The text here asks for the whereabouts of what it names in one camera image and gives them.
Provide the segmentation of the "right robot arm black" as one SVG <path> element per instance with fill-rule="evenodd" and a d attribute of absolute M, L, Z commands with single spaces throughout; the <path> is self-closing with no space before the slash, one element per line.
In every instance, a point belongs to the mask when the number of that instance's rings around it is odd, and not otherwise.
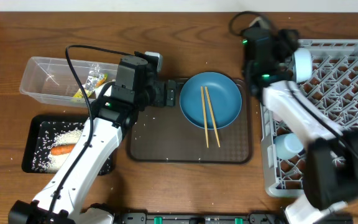
<path fill-rule="evenodd" d="M 250 27 L 241 35 L 250 94 L 281 118 L 306 150 L 303 194 L 285 208 L 285 220 L 319 222 L 358 198 L 358 130 L 322 114 L 280 68 L 299 48 L 296 30 Z"/>

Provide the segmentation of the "orange carrot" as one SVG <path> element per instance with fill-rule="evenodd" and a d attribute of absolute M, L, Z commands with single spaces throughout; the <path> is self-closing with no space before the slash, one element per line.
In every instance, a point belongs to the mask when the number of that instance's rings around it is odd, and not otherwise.
<path fill-rule="evenodd" d="M 50 153 L 53 156 L 60 156 L 63 154 L 69 154 L 75 147 L 74 144 L 67 144 L 67 145 L 61 145 L 61 146 L 55 146 L 51 149 Z"/>

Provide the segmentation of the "dark blue plate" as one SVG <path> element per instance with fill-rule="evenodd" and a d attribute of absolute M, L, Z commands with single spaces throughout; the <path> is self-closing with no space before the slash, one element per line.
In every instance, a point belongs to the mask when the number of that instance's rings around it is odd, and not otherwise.
<path fill-rule="evenodd" d="M 201 86 L 208 87 L 217 128 L 225 128 L 233 123 L 241 112 L 242 96 L 234 81 L 218 72 L 199 73 L 185 82 L 180 91 L 180 108 L 185 118 L 195 126 L 204 128 Z M 209 106 L 205 107 L 208 128 L 213 129 Z"/>

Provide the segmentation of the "light blue cup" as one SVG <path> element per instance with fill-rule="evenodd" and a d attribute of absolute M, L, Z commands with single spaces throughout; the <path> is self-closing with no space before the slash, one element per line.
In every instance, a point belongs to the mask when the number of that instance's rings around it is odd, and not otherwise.
<path fill-rule="evenodd" d="M 295 157 L 303 150 L 303 145 L 297 136 L 293 133 L 277 136 L 273 143 L 275 144 L 277 157 L 288 160 Z"/>

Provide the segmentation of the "white rice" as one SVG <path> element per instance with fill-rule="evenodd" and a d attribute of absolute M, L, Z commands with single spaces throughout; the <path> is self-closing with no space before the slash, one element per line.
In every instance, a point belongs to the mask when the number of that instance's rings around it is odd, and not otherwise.
<path fill-rule="evenodd" d="M 67 121 L 42 121 L 35 139 L 31 170 L 38 173 L 56 173 L 69 154 L 51 155 L 55 146 L 76 144 L 82 136 L 84 123 Z"/>

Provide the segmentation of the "light blue bowl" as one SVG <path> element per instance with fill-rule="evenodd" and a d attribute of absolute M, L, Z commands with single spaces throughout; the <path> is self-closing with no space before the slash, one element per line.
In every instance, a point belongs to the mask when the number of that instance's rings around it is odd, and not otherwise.
<path fill-rule="evenodd" d="M 299 48 L 292 55 L 293 81 L 302 83 L 309 80 L 313 73 L 312 56 L 308 49 Z"/>

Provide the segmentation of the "white tissue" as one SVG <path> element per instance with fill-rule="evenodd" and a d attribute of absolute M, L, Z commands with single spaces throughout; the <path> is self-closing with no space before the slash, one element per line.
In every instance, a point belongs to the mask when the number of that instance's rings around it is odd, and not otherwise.
<path fill-rule="evenodd" d="M 98 98 L 102 93 L 103 96 L 110 97 L 112 92 L 112 86 L 115 84 L 114 81 L 103 83 L 101 86 L 97 87 L 94 91 L 95 98 Z"/>

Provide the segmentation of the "yellow snack wrapper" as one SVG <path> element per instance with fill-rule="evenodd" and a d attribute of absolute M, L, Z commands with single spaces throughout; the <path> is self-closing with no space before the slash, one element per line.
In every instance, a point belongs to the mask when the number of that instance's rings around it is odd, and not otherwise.
<path fill-rule="evenodd" d="M 82 84 L 87 97 L 90 97 L 95 89 L 101 86 L 107 79 L 108 74 L 102 72 L 102 67 L 99 63 L 93 63 L 89 69 L 88 77 L 85 84 Z"/>

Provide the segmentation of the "wooden chopstick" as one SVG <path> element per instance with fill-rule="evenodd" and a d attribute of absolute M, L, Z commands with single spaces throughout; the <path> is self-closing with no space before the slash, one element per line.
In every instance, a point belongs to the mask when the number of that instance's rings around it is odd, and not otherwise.
<path fill-rule="evenodd" d="M 201 92 L 201 105 L 203 110 L 203 124 L 204 124 L 204 134 L 206 140 L 206 147 L 209 148 L 209 137 L 208 137 L 208 124 L 206 119 L 206 107 L 205 107 L 205 98 L 204 98 L 204 88 L 203 86 L 200 87 Z"/>
<path fill-rule="evenodd" d="M 217 129 L 216 121 L 215 121 L 215 117 L 214 117 L 213 107 L 212 107 L 211 99 L 210 99 L 210 96 L 209 96 L 208 87 L 205 86 L 204 89 L 205 89 L 205 92 L 206 92 L 206 97 L 207 97 L 208 106 L 209 106 L 209 112 L 210 112 L 210 115 L 211 115 L 211 120 L 212 120 L 212 123 L 213 123 L 213 129 L 214 129 L 214 133 L 215 133 L 215 136 L 216 136 L 217 144 L 218 144 L 218 147 L 221 147 L 221 143 L 220 143 L 220 140 L 219 140 L 218 129 Z"/>

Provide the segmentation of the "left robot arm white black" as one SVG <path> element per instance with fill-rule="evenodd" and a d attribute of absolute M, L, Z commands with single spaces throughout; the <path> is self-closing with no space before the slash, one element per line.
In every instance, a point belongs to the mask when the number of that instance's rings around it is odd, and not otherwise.
<path fill-rule="evenodd" d="M 18 200 L 9 223 L 113 223 L 114 214 L 102 205 L 82 212 L 85 198 L 103 164 L 119 147 L 146 106 L 174 106 L 177 83 L 154 80 L 131 90 L 110 82 L 92 102 L 82 135 L 52 180 L 31 203 Z"/>

